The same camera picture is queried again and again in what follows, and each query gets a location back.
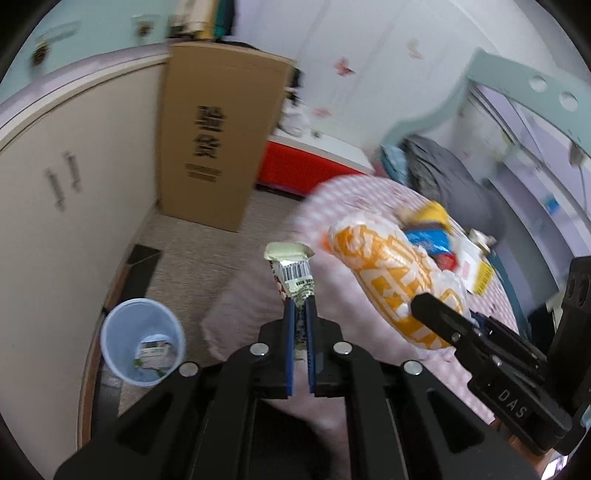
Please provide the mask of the red white low platform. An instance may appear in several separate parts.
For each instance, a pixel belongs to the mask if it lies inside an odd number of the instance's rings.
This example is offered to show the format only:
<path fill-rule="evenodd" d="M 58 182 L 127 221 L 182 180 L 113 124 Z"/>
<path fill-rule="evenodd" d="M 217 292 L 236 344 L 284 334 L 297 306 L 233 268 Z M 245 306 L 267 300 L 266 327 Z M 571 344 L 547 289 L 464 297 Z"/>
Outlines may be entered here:
<path fill-rule="evenodd" d="M 332 178 L 374 173 L 367 155 L 354 145 L 324 134 L 294 137 L 276 129 L 267 141 L 256 184 L 306 197 Z"/>

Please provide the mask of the blue plastic trash bin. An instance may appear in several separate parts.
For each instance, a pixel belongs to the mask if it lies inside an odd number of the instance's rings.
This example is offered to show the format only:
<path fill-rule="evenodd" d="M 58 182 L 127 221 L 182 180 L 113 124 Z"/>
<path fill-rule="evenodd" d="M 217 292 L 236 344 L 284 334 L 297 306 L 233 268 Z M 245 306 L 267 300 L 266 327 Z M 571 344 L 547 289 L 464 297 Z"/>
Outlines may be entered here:
<path fill-rule="evenodd" d="M 108 313 L 100 332 L 102 357 L 123 382 L 153 387 L 184 360 L 185 336 L 173 312 L 147 298 L 124 301 Z"/>

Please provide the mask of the blue snack packet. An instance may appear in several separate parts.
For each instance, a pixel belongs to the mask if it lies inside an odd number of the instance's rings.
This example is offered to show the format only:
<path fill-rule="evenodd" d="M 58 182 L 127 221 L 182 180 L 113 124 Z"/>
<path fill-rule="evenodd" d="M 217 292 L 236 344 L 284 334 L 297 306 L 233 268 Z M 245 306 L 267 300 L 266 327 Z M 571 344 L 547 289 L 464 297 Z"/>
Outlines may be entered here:
<path fill-rule="evenodd" d="M 433 256 L 452 252 L 450 237 L 445 227 L 437 222 L 407 226 L 404 232 L 408 240 Z"/>

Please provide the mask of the tall brown cardboard box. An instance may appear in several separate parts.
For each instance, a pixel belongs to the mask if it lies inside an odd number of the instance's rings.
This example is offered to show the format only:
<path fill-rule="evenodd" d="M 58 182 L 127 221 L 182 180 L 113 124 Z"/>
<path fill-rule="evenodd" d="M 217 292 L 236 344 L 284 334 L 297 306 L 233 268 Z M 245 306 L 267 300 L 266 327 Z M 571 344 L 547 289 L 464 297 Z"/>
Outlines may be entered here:
<path fill-rule="evenodd" d="M 162 97 L 162 213 L 235 232 L 294 70 L 255 49 L 174 44 Z"/>

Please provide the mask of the trash inside bin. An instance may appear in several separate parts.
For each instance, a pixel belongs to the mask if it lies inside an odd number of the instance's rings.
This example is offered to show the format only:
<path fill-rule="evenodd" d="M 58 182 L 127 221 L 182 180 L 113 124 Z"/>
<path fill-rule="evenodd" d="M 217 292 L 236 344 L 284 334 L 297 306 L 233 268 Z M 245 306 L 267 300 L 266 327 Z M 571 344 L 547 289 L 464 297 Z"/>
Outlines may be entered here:
<path fill-rule="evenodd" d="M 171 339 L 165 335 L 151 335 L 144 338 L 137 347 L 133 366 L 136 370 L 164 377 L 173 367 L 177 350 Z"/>

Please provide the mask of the yellow white paper box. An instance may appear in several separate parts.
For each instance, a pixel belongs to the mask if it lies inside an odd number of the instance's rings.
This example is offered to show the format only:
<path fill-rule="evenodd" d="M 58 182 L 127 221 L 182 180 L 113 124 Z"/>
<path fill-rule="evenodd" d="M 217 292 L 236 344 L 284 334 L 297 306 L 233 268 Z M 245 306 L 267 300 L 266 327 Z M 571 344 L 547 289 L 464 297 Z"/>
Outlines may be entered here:
<path fill-rule="evenodd" d="M 494 269 L 488 261 L 490 241 L 495 239 L 474 229 L 468 235 L 458 236 L 454 240 L 454 253 L 458 261 L 456 273 L 471 294 L 483 295 L 493 278 Z"/>

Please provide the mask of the orange white plastic bag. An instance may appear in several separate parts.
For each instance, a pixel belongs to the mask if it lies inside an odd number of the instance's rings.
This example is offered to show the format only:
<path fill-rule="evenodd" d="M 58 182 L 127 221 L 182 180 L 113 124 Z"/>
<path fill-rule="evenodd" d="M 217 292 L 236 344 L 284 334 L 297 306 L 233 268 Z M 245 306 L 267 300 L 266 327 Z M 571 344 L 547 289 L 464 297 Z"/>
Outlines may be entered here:
<path fill-rule="evenodd" d="M 467 291 L 458 275 L 440 269 L 396 222 L 355 212 L 329 226 L 325 243 L 353 272 L 370 303 L 408 342 L 432 351 L 451 346 L 412 315 L 411 302 L 428 293 L 466 316 Z"/>

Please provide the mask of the grey folded quilt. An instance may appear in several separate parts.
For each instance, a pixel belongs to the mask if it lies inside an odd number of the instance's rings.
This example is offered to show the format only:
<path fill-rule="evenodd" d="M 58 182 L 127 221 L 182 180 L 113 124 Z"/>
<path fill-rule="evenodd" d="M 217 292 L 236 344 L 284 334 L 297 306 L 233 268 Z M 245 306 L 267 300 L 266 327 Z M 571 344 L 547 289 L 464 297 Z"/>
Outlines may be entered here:
<path fill-rule="evenodd" d="M 501 240 L 506 222 L 499 198 L 478 183 L 451 151 L 418 135 L 404 140 L 409 186 L 441 204 L 466 231 L 472 229 Z"/>

